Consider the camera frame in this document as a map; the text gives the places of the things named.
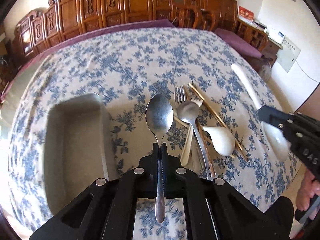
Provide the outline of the person's right hand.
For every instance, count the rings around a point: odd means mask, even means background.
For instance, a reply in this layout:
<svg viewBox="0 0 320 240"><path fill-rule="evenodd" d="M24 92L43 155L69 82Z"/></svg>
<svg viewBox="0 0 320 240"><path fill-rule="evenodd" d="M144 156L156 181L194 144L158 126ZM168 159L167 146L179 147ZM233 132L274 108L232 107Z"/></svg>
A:
<svg viewBox="0 0 320 240"><path fill-rule="evenodd" d="M310 206L310 199L315 195L319 196L319 182L315 176L306 169L296 198L298 210L306 211Z"/></svg>

